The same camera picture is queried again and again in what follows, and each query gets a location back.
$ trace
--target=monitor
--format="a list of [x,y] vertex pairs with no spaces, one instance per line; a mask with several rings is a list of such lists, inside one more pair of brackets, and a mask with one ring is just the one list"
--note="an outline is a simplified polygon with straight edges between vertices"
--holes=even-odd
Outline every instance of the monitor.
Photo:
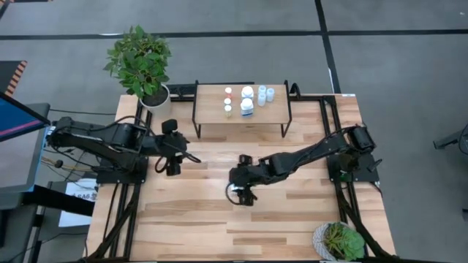
[[50,125],[47,118],[0,93],[0,142]]

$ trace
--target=wooden tabletop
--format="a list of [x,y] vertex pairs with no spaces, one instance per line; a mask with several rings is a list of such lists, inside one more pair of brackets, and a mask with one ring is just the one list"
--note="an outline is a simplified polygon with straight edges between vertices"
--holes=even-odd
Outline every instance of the wooden tabletop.
[[[342,126],[361,123],[355,97],[336,95],[336,100]],[[134,115],[136,107],[136,97],[122,96],[116,118]],[[171,118],[178,120],[178,130],[192,142],[188,151],[203,162],[184,161],[182,174],[173,177],[156,174],[150,168],[141,189],[131,260],[320,259],[312,246],[312,234],[325,222],[339,221],[325,159],[301,167],[280,183],[254,187],[259,200],[253,207],[231,205],[224,196],[228,171],[237,164],[239,154],[258,159],[298,150],[323,138],[318,103],[291,103],[292,123],[285,138],[279,126],[207,124],[209,128],[203,130],[199,140],[192,125],[192,103],[172,103],[172,107]],[[156,133],[161,132],[162,121],[152,120]],[[149,167],[154,167],[155,161],[150,158]],[[379,192],[370,183],[355,183],[355,187],[364,225],[387,252],[394,254]],[[114,185],[99,188],[87,239],[90,253],[102,242],[113,189]],[[124,226],[118,255],[123,253],[126,231]]]
[[[274,100],[266,102],[260,107],[257,103],[258,86],[250,85],[254,89],[254,115],[250,118],[241,117],[241,92],[245,85],[199,85],[197,87],[197,105],[195,110],[195,123],[269,123],[284,124],[290,120],[287,108],[287,92],[285,85],[267,85],[267,88],[275,90]],[[224,89],[232,88],[231,106],[232,115],[227,118],[224,113]]]

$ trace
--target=potted plant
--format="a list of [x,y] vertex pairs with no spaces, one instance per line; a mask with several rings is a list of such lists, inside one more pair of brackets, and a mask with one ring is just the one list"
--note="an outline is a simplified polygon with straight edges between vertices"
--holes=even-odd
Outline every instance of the potted plant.
[[323,224],[317,228],[313,243],[323,258],[347,262],[363,258],[366,245],[361,234],[342,222]]
[[169,80],[165,67],[170,51],[164,39],[145,33],[141,26],[135,31],[131,27],[107,54],[110,62],[104,70],[119,79],[128,94],[136,95],[153,115],[170,114],[170,92],[162,84]]

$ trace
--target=small container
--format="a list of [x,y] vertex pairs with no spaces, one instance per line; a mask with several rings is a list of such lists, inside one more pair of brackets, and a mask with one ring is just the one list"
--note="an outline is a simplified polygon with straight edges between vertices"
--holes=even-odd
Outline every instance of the small container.
[[233,98],[233,90],[230,87],[225,88],[224,92],[226,93],[227,98],[229,99]]
[[224,106],[224,113],[226,117],[229,118],[233,114],[233,108],[230,105]]
[[243,99],[241,103],[241,116],[249,118],[254,115],[254,102],[251,99]]
[[254,89],[251,86],[245,86],[242,88],[242,99],[254,99]]
[[272,102],[273,98],[275,97],[275,90],[272,88],[269,88],[266,90],[266,101],[267,102]]
[[257,100],[257,103],[258,103],[258,106],[265,106],[265,102],[266,102],[266,94],[264,93],[258,93],[258,100]]
[[266,94],[266,86],[265,85],[260,85],[260,87],[258,87],[258,94]]

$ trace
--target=robotic arm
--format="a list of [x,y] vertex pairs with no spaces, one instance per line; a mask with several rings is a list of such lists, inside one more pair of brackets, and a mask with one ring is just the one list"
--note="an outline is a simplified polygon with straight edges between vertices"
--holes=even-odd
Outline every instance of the robotic arm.
[[162,123],[162,134],[155,135],[149,127],[119,123],[126,118],[134,117],[101,126],[64,117],[53,122],[46,139],[59,153],[64,154],[59,148],[76,147],[103,159],[101,166],[92,167],[98,183],[144,182],[149,156],[160,156],[158,163],[166,158],[164,167],[156,171],[166,171],[169,176],[181,173],[184,158],[200,162],[186,152],[189,141],[176,131],[176,120]]
[[[230,184],[226,188],[227,198],[235,205],[252,206],[257,197],[251,187],[269,185],[285,180],[299,167],[333,154],[339,154],[342,171],[352,172],[358,168],[359,156],[374,150],[375,144],[361,126],[347,127],[323,138],[318,143],[294,153],[275,153],[259,159],[252,165],[252,157],[241,155],[239,164],[229,172]],[[228,196],[229,187],[237,193],[239,202]]]

